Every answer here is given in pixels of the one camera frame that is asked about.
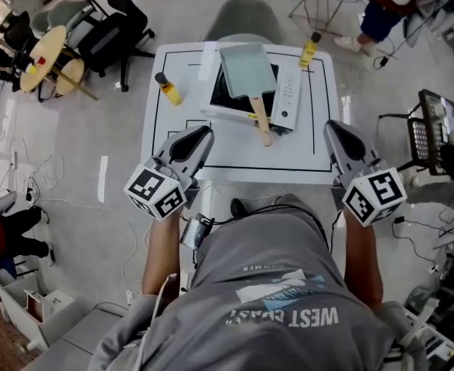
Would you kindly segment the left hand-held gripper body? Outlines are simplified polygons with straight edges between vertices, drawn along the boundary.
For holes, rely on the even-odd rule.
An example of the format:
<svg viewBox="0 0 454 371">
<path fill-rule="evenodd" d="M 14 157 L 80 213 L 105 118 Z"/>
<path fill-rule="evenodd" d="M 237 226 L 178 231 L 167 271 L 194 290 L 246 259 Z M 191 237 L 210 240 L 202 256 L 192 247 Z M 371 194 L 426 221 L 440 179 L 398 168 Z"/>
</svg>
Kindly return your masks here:
<svg viewBox="0 0 454 371">
<path fill-rule="evenodd" d="M 182 206 L 189 208 L 200 190 L 196 174 L 204 167 L 213 143 L 213 130 L 206 125 L 172 135 L 145 164 L 136 167 L 124 193 L 155 220 L 166 219 Z"/>
</svg>

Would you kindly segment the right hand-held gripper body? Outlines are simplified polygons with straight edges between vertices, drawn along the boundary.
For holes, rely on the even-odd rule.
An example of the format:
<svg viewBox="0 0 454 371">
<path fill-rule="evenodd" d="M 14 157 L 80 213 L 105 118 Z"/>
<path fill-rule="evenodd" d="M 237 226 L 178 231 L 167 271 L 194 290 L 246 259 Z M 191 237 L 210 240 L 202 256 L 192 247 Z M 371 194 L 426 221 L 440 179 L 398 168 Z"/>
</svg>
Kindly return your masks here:
<svg viewBox="0 0 454 371">
<path fill-rule="evenodd" d="M 329 120 L 323 136 L 336 170 L 331 187 L 336 208 L 348 209 L 362 226 L 389 218 L 407 199 L 398 170 L 390 167 L 373 142 L 351 125 Z"/>
</svg>

